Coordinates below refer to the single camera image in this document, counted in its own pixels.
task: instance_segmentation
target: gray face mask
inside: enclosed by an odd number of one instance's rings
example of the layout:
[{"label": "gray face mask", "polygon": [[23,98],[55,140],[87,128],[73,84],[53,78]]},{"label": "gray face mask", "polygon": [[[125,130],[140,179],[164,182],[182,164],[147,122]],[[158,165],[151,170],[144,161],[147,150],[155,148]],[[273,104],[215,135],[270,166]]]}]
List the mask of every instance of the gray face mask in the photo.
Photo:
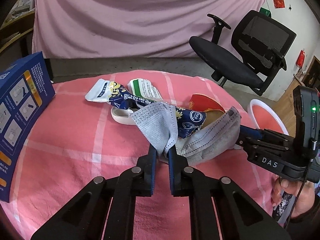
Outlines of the gray face mask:
[{"label": "gray face mask", "polygon": [[167,153],[176,145],[177,154],[185,156],[189,165],[205,162],[233,148],[239,136],[241,120],[239,112],[232,107],[216,121],[182,139],[178,137],[175,106],[152,103],[131,117],[157,150],[161,161],[168,162]]}]

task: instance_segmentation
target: cable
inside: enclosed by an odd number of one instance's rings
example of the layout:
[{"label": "cable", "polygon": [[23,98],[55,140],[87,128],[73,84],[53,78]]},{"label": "cable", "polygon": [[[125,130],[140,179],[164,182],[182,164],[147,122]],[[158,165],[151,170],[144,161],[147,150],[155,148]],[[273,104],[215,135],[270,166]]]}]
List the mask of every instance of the cable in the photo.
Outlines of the cable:
[{"label": "cable", "polygon": [[309,162],[309,164],[308,164],[308,166],[307,166],[307,172],[306,172],[306,174],[305,174],[305,176],[304,176],[304,178],[303,178],[303,183],[301,184],[301,187],[300,187],[300,189],[299,189],[299,192],[298,192],[298,194],[297,194],[297,197],[296,197],[296,199],[294,200],[292,209],[291,209],[290,214],[289,214],[289,217],[288,217],[288,219],[287,219],[287,223],[286,223],[285,226],[284,226],[284,229],[286,229],[286,230],[288,229],[288,226],[289,226],[289,223],[290,223],[290,220],[291,220],[291,216],[292,216],[292,212],[293,212],[293,210],[294,210],[294,207],[296,206],[296,203],[297,203],[297,201],[298,201],[298,198],[299,198],[299,196],[300,196],[300,193],[301,193],[301,191],[302,191],[302,189],[303,189],[303,187],[304,187],[304,184],[307,182],[307,176],[308,176],[309,169],[310,169],[310,167],[311,167],[312,162],[313,162],[313,159],[310,159],[310,162]]},{"label": "cable", "polygon": [[267,2],[267,5],[268,5],[268,9],[269,9],[269,11],[270,11],[270,7],[269,7],[269,4],[268,4],[268,0],[266,0],[266,2]]}]

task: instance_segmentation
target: red packet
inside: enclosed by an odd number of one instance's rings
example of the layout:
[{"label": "red packet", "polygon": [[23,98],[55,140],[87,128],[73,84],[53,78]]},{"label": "red packet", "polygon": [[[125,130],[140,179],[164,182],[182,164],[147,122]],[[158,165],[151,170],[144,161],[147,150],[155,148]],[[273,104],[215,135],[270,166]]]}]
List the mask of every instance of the red packet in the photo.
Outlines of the red packet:
[{"label": "red packet", "polygon": [[225,113],[223,107],[213,98],[202,94],[193,94],[189,102],[189,109],[199,112],[209,112],[219,110]]}]

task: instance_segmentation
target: human hand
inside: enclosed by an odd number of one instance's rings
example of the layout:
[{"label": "human hand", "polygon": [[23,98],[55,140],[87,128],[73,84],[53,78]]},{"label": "human hand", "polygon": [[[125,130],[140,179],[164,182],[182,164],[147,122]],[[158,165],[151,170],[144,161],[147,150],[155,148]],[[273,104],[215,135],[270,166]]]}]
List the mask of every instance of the human hand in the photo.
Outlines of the human hand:
[{"label": "human hand", "polygon": [[[280,184],[280,178],[278,177],[273,186],[273,191],[271,194],[272,197],[272,206],[277,206],[281,203],[281,190],[283,189],[288,194],[297,196],[300,187],[302,185],[301,181],[288,181],[283,179]],[[313,207],[315,202],[315,185],[310,181],[306,181],[303,186],[303,189],[300,193],[299,199],[293,209],[292,218],[295,218]]]}]

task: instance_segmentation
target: table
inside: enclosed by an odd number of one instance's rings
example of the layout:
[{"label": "table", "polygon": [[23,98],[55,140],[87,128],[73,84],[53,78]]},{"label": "table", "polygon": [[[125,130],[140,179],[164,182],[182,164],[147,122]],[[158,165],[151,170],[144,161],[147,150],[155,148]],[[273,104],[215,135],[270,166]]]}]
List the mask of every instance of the table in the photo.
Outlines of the table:
[{"label": "table", "polygon": [[[187,107],[191,95],[215,98],[241,113],[241,123],[253,127],[248,114],[223,88],[200,77],[135,70],[55,84],[56,96],[34,125],[15,169],[11,202],[1,203],[25,240],[95,176],[118,176],[148,152],[149,143],[136,126],[115,122],[110,105],[88,102],[84,95],[99,79],[127,85],[145,78],[165,101]],[[196,166],[214,178],[229,176],[269,214],[272,174],[247,160],[243,150],[228,150]],[[165,163],[156,167],[155,193],[138,197],[133,239],[190,239],[188,198],[170,194]]]}]

